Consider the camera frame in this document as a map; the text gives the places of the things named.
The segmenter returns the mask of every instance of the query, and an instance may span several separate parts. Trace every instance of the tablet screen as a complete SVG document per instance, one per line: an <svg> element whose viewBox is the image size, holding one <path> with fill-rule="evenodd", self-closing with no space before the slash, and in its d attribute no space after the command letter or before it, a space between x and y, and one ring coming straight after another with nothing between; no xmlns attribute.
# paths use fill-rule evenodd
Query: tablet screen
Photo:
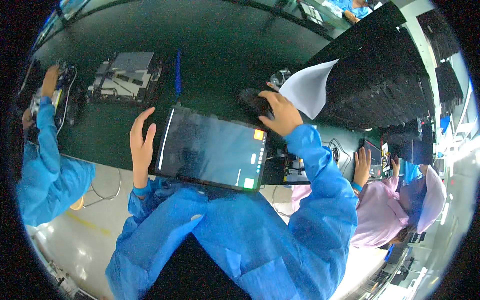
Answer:
<svg viewBox="0 0 480 300"><path fill-rule="evenodd" d="M266 132L173 108L158 150L160 175L256 191L265 163Z"/></svg>

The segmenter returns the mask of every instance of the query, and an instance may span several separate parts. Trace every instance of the black mouse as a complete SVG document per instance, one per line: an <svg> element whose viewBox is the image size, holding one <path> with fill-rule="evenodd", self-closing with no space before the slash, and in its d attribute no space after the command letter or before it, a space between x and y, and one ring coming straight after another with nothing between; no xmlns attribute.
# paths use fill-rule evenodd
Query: black mouse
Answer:
<svg viewBox="0 0 480 300"><path fill-rule="evenodd" d="M259 116L266 116L270 120L274 119L272 108L267 99L258 96L259 90L254 88L247 88L243 90L239 95L240 103L245 106L249 111Z"/></svg>

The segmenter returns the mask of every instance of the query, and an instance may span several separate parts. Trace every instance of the white paper sheet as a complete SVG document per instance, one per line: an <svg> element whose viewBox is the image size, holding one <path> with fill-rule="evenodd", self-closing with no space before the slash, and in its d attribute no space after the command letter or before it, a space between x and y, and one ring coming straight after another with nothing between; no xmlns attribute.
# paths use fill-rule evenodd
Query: white paper sheet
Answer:
<svg viewBox="0 0 480 300"><path fill-rule="evenodd" d="M280 87L279 93L313 120L325 105L327 78L337 61L324 62L294 73Z"/></svg>

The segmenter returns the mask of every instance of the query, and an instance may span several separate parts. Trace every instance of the tablet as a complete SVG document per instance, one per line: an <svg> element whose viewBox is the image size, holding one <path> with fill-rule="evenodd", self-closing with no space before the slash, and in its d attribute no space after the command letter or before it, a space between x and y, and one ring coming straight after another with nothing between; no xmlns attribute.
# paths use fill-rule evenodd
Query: tablet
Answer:
<svg viewBox="0 0 480 300"><path fill-rule="evenodd" d="M241 191L258 191L266 160L264 130L172 108L165 126L158 175Z"/></svg>

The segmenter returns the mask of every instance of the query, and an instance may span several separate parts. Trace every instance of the worker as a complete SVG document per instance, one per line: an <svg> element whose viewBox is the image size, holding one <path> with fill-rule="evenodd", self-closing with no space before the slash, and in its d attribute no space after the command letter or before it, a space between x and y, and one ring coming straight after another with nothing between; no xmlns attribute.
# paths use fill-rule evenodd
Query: worker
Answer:
<svg viewBox="0 0 480 300"><path fill-rule="evenodd" d="M362 167L365 155L355 154L354 181L352 188L359 196L357 205L358 226L351 245L363 248L378 248L386 244L401 243L410 233L423 233L435 222L446 201L446 187L430 165L419 165L420 175L410 184L400 188L398 157L392 159L393 175L382 181L368 179L368 169ZM302 198L310 193L308 185L292 193L292 208L303 205Z"/></svg>
<svg viewBox="0 0 480 300"><path fill-rule="evenodd" d="M175 285L191 293L214 285L211 274L195 278L204 283L197 288L185 286L183 277L159 277L166 264L178 262L176 256L185 245L187 253L206 252L215 262L211 270L224 274L234 288L253 299L326 300L332 296L345 273L358 199L330 149L322 146L317 130L303 124L293 104L278 93L263 91L259 96L267 99L275 116L274 120L260 116L260 121L285 138L290 152L304 159L311 195L286 225L260 193L209 189L159 177L150 180L147 169L156 126L149 126L145 140L142 127L155 108L144 111L130 131L133 190L128 209L132 216L105 271L116 299L143 298L158 284L167 287L165 293ZM200 246L191 246L188 236ZM191 275L205 261L187 267L181 260L173 273L187 269ZM220 289L215 298L226 298L230 290ZM201 298L209 299L205 294Z"/></svg>
<svg viewBox="0 0 480 300"><path fill-rule="evenodd" d="M328 0L341 10L347 19L356 23L372 12L367 0Z"/></svg>
<svg viewBox="0 0 480 300"><path fill-rule="evenodd" d="M22 177L16 185L20 212L25 224L38 226L53 220L87 192L95 176L95 165L61 156L54 122L55 107L51 98L59 70L50 67L42 84L42 98L36 116L38 145L28 141L34 124L30 109L22 117L24 157Z"/></svg>

